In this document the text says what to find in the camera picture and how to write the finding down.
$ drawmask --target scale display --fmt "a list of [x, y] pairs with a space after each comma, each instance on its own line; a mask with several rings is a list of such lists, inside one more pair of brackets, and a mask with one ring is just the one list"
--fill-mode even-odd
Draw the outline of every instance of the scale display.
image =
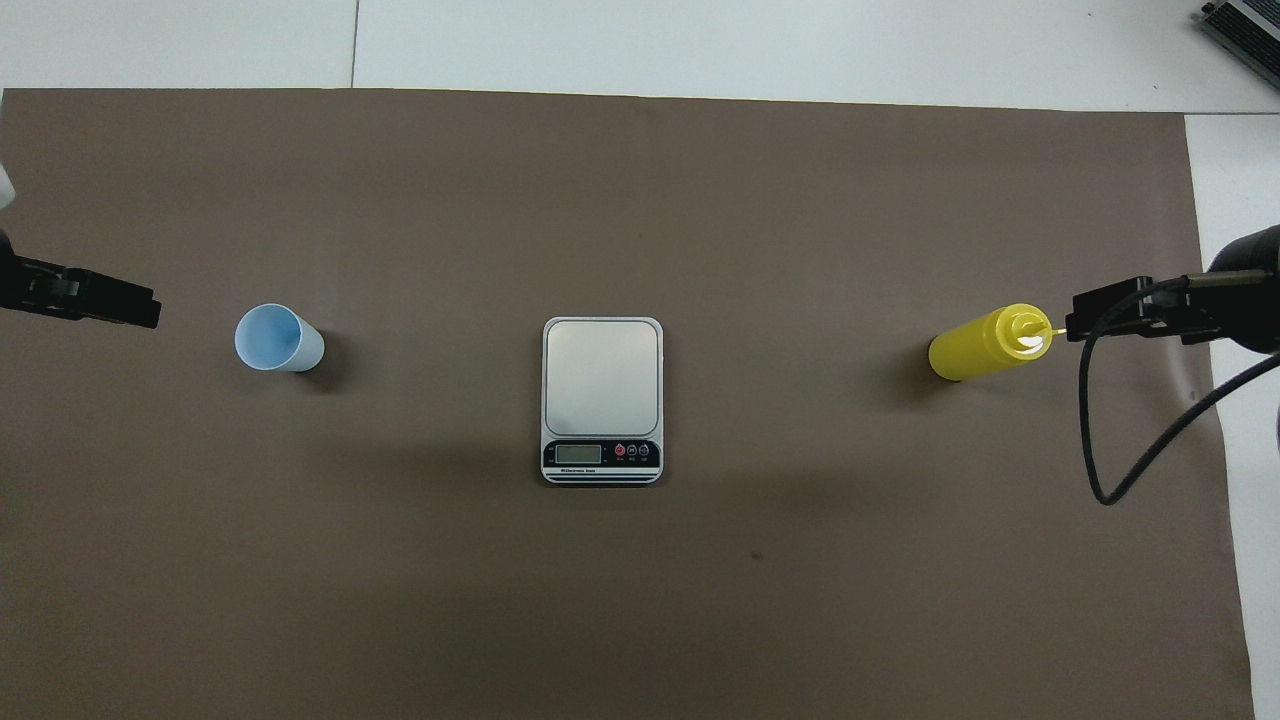
[[552, 318], [543, 328], [543, 477], [648, 484], [663, 468], [662, 325]]

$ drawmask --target scale platform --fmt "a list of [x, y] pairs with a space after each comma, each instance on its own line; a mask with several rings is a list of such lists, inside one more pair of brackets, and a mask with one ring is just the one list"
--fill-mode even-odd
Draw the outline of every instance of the scale platform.
[[658, 479], [662, 325], [653, 318], [552, 318], [543, 328], [543, 477], [564, 486]]

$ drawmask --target yellow bottle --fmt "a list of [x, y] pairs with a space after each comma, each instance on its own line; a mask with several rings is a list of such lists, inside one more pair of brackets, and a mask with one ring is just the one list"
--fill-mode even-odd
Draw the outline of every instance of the yellow bottle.
[[1055, 334], [1039, 307], [1015, 302], [933, 338], [929, 365], [948, 380], [966, 380], [1036, 360]]

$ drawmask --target weighing plate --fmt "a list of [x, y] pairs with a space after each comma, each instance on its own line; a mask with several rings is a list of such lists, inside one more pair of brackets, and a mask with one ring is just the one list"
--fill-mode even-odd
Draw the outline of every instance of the weighing plate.
[[552, 318], [543, 328], [543, 477], [646, 484], [663, 468], [662, 325]]

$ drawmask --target cable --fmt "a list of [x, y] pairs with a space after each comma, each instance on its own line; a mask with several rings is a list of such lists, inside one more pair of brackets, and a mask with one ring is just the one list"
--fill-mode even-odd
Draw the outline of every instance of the cable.
[[1156, 438], [1156, 442], [1151, 443], [1151, 447], [1148, 447], [1146, 452], [1138, 457], [1138, 461], [1134, 462], [1133, 468], [1129, 469], [1129, 473], [1125, 474], [1124, 479], [1120, 480], [1120, 484], [1117, 484], [1110, 495], [1102, 492], [1102, 484], [1098, 482], [1098, 470], [1093, 461], [1093, 441], [1089, 437], [1089, 361], [1093, 357], [1093, 346], [1097, 345], [1098, 338], [1102, 337], [1106, 327], [1110, 325], [1111, 322], [1130, 305], [1165, 290], [1185, 290], [1188, 282], [1187, 277], [1180, 277], [1153, 283], [1139, 291], [1129, 293], [1124, 300], [1120, 300], [1108, 307], [1107, 311], [1098, 318], [1098, 322], [1094, 323], [1093, 328], [1089, 331], [1089, 337], [1084, 341], [1084, 348], [1080, 351], [1079, 378], [1080, 443], [1084, 450], [1084, 469], [1089, 474], [1089, 488], [1093, 491], [1093, 497], [1096, 497], [1102, 505], [1115, 505], [1119, 502], [1120, 498], [1129, 492], [1129, 488], [1138, 482], [1138, 478], [1147, 469], [1147, 466], [1151, 465], [1156, 456], [1160, 455], [1161, 451], [1164, 451], [1165, 447], [1167, 447], [1169, 443], [1187, 428], [1187, 425], [1192, 424], [1196, 418], [1199, 418], [1206, 410], [1212, 407], [1213, 404], [1235, 392], [1258, 375], [1280, 368], [1280, 355], [1272, 355], [1215, 388], [1212, 392], [1202, 397], [1196, 405], [1192, 405], [1185, 413], [1181, 414], [1181, 416], [1174, 420], [1174, 423], [1169, 425], [1169, 428], [1165, 429], [1158, 438]]

